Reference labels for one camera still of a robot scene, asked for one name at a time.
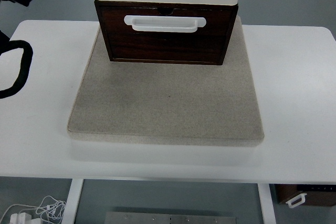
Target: black handle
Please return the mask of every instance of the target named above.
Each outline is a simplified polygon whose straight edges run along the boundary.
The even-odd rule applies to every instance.
[[[20,72],[13,86],[11,86],[9,89],[0,91],[0,99],[15,95],[17,92],[19,92],[24,87],[28,79],[29,68],[32,62],[31,60],[33,58],[33,49],[31,48],[28,42],[24,40],[9,41],[8,43],[6,43],[4,46],[0,48],[0,55],[4,52],[8,52],[8,51],[11,51],[17,48],[23,49]]]

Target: tabletop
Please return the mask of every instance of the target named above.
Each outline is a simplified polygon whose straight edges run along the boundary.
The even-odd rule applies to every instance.
[[[98,22],[27,20],[12,40],[34,56],[0,100],[0,176],[335,184],[336,42],[322,27],[243,25],[265,138],[255,147],[73,140],[67,123]],[[0,57],[10,87],[22,51]]]

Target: white drawer handle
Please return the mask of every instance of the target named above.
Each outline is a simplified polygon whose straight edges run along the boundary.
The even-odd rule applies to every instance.
[[[288,204],[289,208],[294,208],[294,207],[300,206],[301,204],[306,202],[305,195],[307,195],[307,194],[299,194],[298,196],[295,196],[293,199],[290,199],[289,201],[287,201],[286,204]],[[298,199],[301,199],[301,200],[299,202],[295,203],[294,205],[292,205],[292,203],[295,202]]]
[[[126,25],[132,26],[135,31],[164,33],[194,33],[199,27],[206,25],[206,19],[201,17],[127,15],[124,22]]]

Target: small wooden drawer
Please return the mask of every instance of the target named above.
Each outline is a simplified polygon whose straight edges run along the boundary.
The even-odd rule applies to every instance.
[[[238,6],[95,1],[111,61],[221,65]],[[190,33],[136,30],[126,16],[203,18]]]
[[[325,206],[336,205],[336,185],[275,185],[278,203],[285,204],[290,199],[299,194],[305,193],[305,202],[307,206]]]
[[[203,17],[206,25],[200,27],[190,35],[218,35],[226,34],[230,22],[231,11],[229,10],[193,10],[179,8],[101,8],[102,18],[107,32],[112,33],[138,33],[132,26],[126,25],[126,15],[137,16],[171,16],[171,17]]]

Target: gray floor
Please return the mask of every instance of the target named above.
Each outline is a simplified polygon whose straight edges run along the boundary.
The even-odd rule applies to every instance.
[[[97,20],[93,1],[33,0],[29,7],[1,2],[0,30],[11,36],[18,24],[27,19]],[[238,14],[247,25],[323,26],[336,37],[336,0],[239,0]],[[34,182],[22,180],[19,188],[31,184]],[[15,198],[15,201],[22,202],[21,198]],[[278,224],[335,223],[336,220],[335,207],[291,210],[275,204],[275,211]]]
[[[56,200],[66,201],[70,185],[71,179],[0,177],[0,219],[5,210],[13,204],[39,206],[43,198],[48,195]],[[43,206],[53,203],[53,201],[46,199]],[[9,223],[12,214],[17,214],[25,208],[12,207],[1,224]],[[33,210],[25,212],[32,215],[33,218],[39,217]]]
[[[75,223],[104,224],[108,211],[263,222],[256,184],[85,180]]]

